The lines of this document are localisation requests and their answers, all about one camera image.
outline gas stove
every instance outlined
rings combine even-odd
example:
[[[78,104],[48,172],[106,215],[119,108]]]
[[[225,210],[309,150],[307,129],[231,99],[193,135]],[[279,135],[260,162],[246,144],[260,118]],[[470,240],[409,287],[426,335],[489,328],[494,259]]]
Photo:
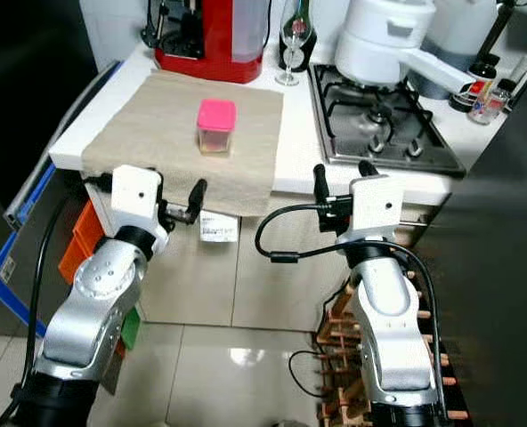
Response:
[[[465,168],[406,82],[357,85],[332,65],[310,64],[312,98],[329,163],[368,160],[389,168],[463,176]]]

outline paper label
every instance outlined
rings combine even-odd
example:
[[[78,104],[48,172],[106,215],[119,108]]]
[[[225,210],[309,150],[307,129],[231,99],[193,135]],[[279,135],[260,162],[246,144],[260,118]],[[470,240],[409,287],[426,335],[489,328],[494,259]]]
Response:
[[[200,240],[203,242],[237,242],[238,218],[207,211],[200,212]]]

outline wine glass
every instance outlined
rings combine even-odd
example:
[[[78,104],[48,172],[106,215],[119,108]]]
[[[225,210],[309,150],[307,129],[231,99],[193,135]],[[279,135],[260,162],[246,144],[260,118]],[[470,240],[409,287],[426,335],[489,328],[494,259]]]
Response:
[[[291,67],[304,57],[300,47],[309,39],[312,33],[309,18],[309,2],[305,0],[286,0],[281,15],[281,39],[286,45],[283,53],[286,70],[275,77],[275,81],[285,85],[294,86],[299,80],[291,73]]]

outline pink lid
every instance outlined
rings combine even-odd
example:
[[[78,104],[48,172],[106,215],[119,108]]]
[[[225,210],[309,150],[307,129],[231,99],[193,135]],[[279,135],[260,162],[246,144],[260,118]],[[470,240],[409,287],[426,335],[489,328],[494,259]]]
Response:
[[[236,104],[226,100],[202,100],[198,124],[205,131],[233,131],[236,126]]]

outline white countertop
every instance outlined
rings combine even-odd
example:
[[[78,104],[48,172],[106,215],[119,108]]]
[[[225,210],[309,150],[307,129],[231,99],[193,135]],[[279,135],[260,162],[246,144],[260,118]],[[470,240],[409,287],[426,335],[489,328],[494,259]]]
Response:
[[[280,69],[271,52],[274,52],[272,46],[268,47],[263,57],[262,74],[247,86],[284,93],[273,190],[312,194],[312,169],[322,163],[323,158],[315,127],[308,76],[307,73],[297,74],[300,79],[297,86],[278,85],[274,78]],[[152,59],[152,51],[144,44],[139,44],[50,149],[50,156],[56,167],[82,170],[84,148],[129,101],[153,68],[156,65]],[[436,127],[466,169],[481,155],[505,120],[505,116],[501,115],[489,126],[477,125],[465,114],[451,109],[447,101],[420,98],[420,102],[425,109],[433,111]],[[332,194],[348,192],[348,183],[359,176],[355,165],[325,167]],[[455,181],[435,173],[395,169],[380,171],[401,180],[405,189],[405,203],[440,205]]]

